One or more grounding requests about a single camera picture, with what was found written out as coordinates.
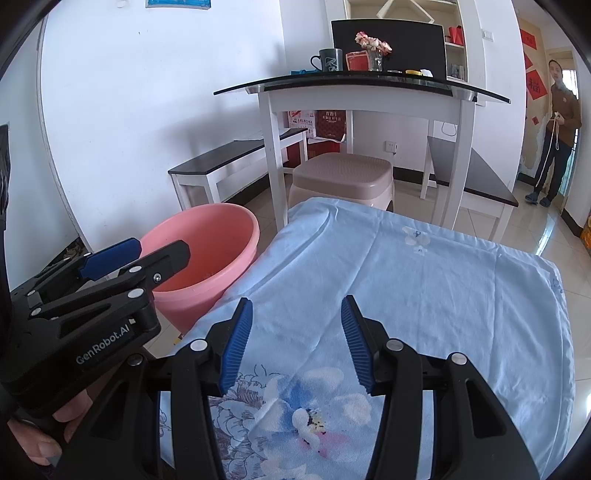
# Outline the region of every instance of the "pink bucket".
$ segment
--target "pink bucket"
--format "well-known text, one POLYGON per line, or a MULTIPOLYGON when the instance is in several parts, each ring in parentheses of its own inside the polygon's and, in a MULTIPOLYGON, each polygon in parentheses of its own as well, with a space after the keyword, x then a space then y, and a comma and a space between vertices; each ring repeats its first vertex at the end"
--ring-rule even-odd
POLYGON ((142 239, 142 256, 176 240, 191 251, 188 266, 154 290, 156 308, 187 333, 252 264, 258 221, 239 205, 215 203, 184 210, 142 239))

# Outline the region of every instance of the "blue tablecloth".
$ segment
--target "blue tablecloth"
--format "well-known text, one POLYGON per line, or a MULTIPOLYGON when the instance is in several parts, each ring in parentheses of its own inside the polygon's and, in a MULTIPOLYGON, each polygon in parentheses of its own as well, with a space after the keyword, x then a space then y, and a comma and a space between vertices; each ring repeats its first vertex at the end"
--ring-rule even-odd
MULTIPOLYGON (((358 383, 340 322, 364 316, 419 353, 464 352, 513 419, 543 478, 562 460, 574 399, 573 346, 556 267, 534 255, 342 200, 310 199, 177 349, 245 296, 254 322, 236 385, 211 399, 231 480, 363 479, 382 411, 358 383)), ((418 478, 430 476, 425 393, 418 478)), ((169 395, 161 405, 171 458, 169 395)))

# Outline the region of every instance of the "human hand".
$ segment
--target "human hand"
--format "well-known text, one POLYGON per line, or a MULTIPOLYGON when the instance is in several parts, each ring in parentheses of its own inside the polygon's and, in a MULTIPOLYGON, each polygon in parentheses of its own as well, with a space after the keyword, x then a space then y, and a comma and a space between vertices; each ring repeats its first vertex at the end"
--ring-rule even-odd
MULTIPOLYGON (((86 390, 83 390, 53 414, 57 421, 68 424, 64 430, 64 439, 67 442, 72 439, 91 406, 92 400, 86 390)), ((14 419, 8 421, 8 427, 28 457, 36 464, 49 465, 48 458, 61 455, 59 444, 35 427, 14 419)))

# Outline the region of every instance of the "mug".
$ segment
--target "mug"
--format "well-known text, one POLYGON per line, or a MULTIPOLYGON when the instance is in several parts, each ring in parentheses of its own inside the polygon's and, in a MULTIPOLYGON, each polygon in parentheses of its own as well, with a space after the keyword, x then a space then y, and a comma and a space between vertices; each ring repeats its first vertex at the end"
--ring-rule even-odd
POLYGON ((310 59, 310 63, 316 70, 323 72, 342 72, 343 71, 343 51, 340 48, 323 48, 310 59), (320 59, 322 68, 314 65, 312 60, 320 59))

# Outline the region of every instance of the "ridged blue pad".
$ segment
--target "ridged blue pad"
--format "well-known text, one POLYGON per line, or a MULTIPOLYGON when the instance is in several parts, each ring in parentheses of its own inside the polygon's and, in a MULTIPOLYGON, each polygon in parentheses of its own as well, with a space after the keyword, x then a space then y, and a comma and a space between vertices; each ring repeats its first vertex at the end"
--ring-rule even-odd
POLYGON ((100 280, 105 275, 137 260, 141 252, 142 245, 139 240, 128 238, 89 256, 84 267, 80 269, 80 275, 88 280, 100 280))
POLYGON ((236 382, 248 336, 251 334, 251 328, 252 302, 246 300, 222 355, 222 372, 220 373, 219 387, 223 395, 236 382))
POLYGON ((344 298, 340 304, 340 320, 343 324, 357 379, 360 385, 365 387, 368 393, 371 393, 375 384, 374 359, 347 298, 344 298))

